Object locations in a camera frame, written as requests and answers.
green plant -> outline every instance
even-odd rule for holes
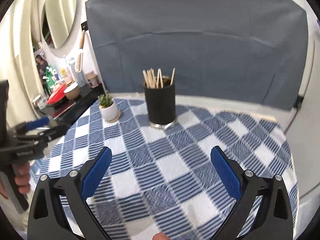
[[[101,108],[107,108],[113,105],[112,96],[106,91],[105,94],[98,96],[99,105]]]

white bottle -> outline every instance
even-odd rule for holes
[[[72,57],[69,60],[69,65],[70,65],[70,69],[71,69],[71,75],[74,81],[76,81],[80,87],[83,87],[85,85],[85,77],[84,77],[84,72],[81,71],[80,73],[76,72],[76,61],[75,59]]]

metal screw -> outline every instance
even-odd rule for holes
[[[70,171],[69,175],[70,177],[75,177],[78,175],[78,171]]]
[[[42,176],[40,177],[40,180],[44,181],[44,180],[47,179],[47,177],[48,177],[48,176],[44,174],[44,175],[42,175]]]
[[[253,172],[250,171],[250,170],[245,171],[245,174],[246,174],[248,177],[252,177],[252,176],[253,176]]]
[[[275,176],[275,178],[276,178],[276,180],[279,180],[279,181],[282,180],[282,177],[280,175],[278,175],[278,174]]]

white curtain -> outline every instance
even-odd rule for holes
[[[10,126],[36,119],[38,114],[32,100],[44,95],[32,49],[33,3],[33,0],[15,0],[0,23],[0,80],[7,79],[10,85],[7,106]]]

potted succulent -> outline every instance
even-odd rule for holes
[[[106,91],[105,94],[98,96],[99,109],[103,119],[106,121],[111,121],[118,116],[118,107],[114,103],[113,98],[109,95],[109,92]]]

